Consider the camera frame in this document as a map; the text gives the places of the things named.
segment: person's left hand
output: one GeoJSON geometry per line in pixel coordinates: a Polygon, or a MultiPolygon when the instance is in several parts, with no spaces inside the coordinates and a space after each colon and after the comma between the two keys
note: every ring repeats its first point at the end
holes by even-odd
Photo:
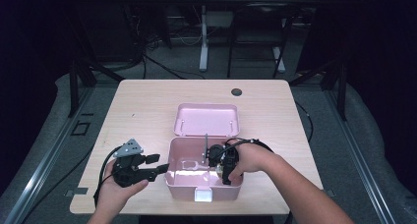
{"type": "MultiPolygon", "coordinates": [[[[115,161],[112,160],[107,164],[103,179],[111,175],[115,161]]],[[[142,180],[131,187],[122,188],[114,181],[113,176],[107,178],[101,185],[97,207],[89,223],[110,223],[123,209],[128,199],[143,190],[148,183],[148,180],[142,180]]]]}

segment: pink box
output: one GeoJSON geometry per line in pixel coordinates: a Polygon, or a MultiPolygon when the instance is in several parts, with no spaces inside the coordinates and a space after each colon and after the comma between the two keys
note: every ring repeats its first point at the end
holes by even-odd
{"type": "Polygon", "coordinates": [[[172,196],[189,201],[236,199],[243,177],[231,185],[223,185],[215,168],[209,168],[204,153],[206,145],[224,144],[228,138],[239,134],[237,107],[231,104],[181,104],[174,133],[178,137],[171,141],[169,168],[165,173],[172,196]]]}

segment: chair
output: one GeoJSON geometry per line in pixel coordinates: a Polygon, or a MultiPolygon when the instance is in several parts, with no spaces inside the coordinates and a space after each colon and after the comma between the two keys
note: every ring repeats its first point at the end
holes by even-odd
{"type": "Polygon", "coordinates": [[[295,5],[265,3],[251,3],[237,9],[230,26],[231,33],[229,36],[227,77],[230,78],[232,59],[251,59],[263,61],[274,60],[275,67],[273,77],[275,78],[277,67],[285,49],[287,36],[299,11],[300,9],[295,5]],[[238,45],[253,45],[256,47],[268,46],[272,51],[273,48],[275,48],[275,50],[277,50],[276,48],[279,48],[279,54],[277,54],[278,51],[273,51],[273,58],[233,58],[233,48],[238,45]]]}

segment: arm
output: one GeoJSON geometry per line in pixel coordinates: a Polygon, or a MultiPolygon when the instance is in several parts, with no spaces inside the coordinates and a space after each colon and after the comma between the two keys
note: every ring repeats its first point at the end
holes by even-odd
{"type": "Polygon", "coordinates": [[[281,156],[250,143],[238,145],[239,163],[229,179],[244,172],[264,171],[271,178],[298,223],[353,223],[325,193],[301,175],[281,156]]]}
{"type": "MultiPolygon", "coordinates": [[[[111,175],[115,160],[109,162],[105,168],[104,179],[111,175]]],[[[100,189],[97,207],[89,220],[89,224],[93,223],[111,223],[113,218],[126,205],[128,199],[143,190],[148,185],[148,180],[142,180],[135,185],[127,188],[121,188],[112,176],[106,179],[100,189]]]]}

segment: pink lid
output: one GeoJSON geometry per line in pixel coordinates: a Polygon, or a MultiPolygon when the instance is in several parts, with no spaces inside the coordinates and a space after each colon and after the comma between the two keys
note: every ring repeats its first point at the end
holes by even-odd
{"type": "Polygon", "coordinates": [[[180,104],[174,133],[181,137],[236,137],[239,134],[237,107],[232,104],[180,104]]]}

